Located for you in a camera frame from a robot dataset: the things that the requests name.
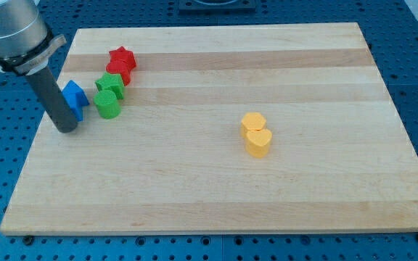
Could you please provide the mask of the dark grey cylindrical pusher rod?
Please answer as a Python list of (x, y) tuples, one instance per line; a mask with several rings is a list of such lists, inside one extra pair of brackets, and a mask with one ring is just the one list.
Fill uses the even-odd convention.
[(60, 133), (69, 133), (78, 126), (78, 121), (69, 107), (51, 70), (45, 67), (25, 79), (43, 105), (45, 112)]

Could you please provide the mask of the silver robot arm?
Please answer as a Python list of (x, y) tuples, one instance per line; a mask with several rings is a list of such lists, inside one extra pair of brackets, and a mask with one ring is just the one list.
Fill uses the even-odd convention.
[(67, 43), (55, 35), (33, 0), (0, 1), (0, 73), (23, 76), (61, 133), (78, 120), (49, 69), (50, 57)]

